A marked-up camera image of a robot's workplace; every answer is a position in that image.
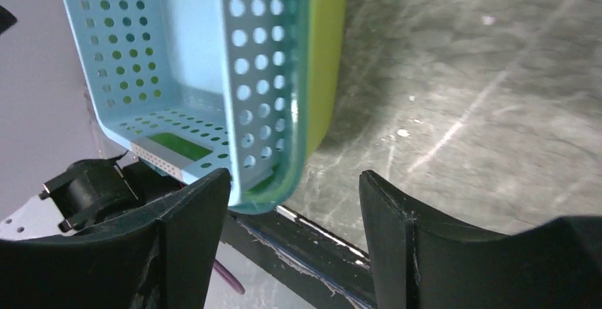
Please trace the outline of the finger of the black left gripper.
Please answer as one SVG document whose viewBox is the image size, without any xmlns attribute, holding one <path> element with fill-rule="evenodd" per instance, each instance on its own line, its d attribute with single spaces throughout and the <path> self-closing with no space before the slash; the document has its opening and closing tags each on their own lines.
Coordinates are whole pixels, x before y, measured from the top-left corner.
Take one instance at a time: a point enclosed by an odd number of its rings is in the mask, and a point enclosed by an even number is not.
<svg viewBox="0 0 602 309">
<path fill-rule="evenodd" d="M 6 8 L 0 6 L 0 34 L 2 35 L 17 24 L 17 18 Z"/>
</svg>

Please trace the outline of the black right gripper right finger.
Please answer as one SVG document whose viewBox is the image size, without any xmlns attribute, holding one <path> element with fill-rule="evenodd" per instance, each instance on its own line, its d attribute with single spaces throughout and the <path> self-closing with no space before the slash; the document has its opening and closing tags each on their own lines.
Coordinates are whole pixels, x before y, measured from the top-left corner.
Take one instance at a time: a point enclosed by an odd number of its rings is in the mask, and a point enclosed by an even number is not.
<svg viewBox="0 0 602 309">
<path fill-rule="evenodd" d="M 359 196 L 379 308 L 600 308 L 601 218 L 507 235 L 456 219 L 372 170 Z"/>
</svg>

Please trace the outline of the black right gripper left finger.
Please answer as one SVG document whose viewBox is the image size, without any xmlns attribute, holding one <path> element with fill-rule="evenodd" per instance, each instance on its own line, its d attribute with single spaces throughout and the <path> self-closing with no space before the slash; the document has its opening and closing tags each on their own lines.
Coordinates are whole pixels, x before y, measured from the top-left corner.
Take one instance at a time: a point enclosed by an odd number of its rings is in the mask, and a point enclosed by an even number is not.
<svg viewBox="0 0 602 309">
<path fill-rule="evenodd" d="M 2 308 L 202 308 L 229 201 L 225 168 L 72 236 L 1 242 Z"/>
</svg>

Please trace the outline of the light blue perforated basket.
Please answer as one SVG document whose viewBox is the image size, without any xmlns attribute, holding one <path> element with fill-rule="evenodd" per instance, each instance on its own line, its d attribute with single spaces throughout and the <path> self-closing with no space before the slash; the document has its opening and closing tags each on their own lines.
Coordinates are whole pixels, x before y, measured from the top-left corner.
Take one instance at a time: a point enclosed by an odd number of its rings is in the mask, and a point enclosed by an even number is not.
<svg viewBox="0 0 602 309">
<path fill-rule="evenodd" d="M 104 134 L 185 184 L 231 174 L 222 0 L 63 1 Z"/>
</svg>

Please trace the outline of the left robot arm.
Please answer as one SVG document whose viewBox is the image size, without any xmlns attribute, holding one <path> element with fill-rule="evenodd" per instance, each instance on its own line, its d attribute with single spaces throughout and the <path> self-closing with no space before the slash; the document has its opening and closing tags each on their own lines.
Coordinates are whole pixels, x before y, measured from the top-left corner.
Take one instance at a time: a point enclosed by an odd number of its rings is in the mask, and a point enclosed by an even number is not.
<svg viewBox="0 0 602 309">
<path fill-rule="evenodd" d="M 1 220 L 1 239 L 24 240 L 71 235 L 180 190 L 142 160 L 120 166 L 124 152 L 83 159 L 43 183 L 43 189 Z"/>
</svg>

